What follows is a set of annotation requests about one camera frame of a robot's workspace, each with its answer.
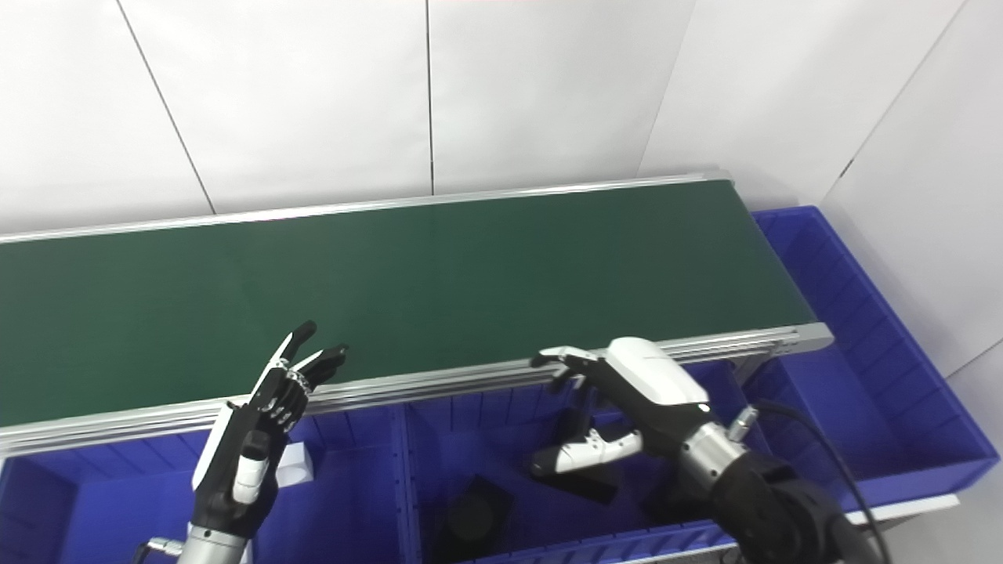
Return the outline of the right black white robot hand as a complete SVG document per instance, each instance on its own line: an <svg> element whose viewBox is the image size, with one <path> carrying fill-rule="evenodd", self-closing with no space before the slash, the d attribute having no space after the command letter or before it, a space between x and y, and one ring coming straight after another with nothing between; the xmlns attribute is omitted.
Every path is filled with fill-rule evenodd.
<svg viewBox="0 0 1003 564"><path fill-rule="evenodd" d="M531 367L559 362L552 384L562 388L575 381L578 388L594 389L601 399L619 408L633 428L609 435L589 428L576 439L548 447L533 456L534 477L549 477L604 465L645 452L677 458L689 452L698 475L715 479L730 449L724 426L712 413L706 390L676 360L654 342L640 337L617 337L602 356L570 345L542 349Z"/></svg>

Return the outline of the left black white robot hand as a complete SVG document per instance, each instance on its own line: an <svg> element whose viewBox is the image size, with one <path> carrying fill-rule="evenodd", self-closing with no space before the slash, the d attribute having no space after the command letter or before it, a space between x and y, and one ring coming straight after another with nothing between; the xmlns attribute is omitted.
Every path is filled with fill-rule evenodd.
<svg viewBox="0 0 1003 564"><path fill-rule="evenodd" d="M248 541L278 496L277 470L291 430L304 417L318 386L336 375L347 345L337 344L297 361L315 335L307 320L291 331L266 362L255 388L219 411L194 474L194 538Z"/></svg>

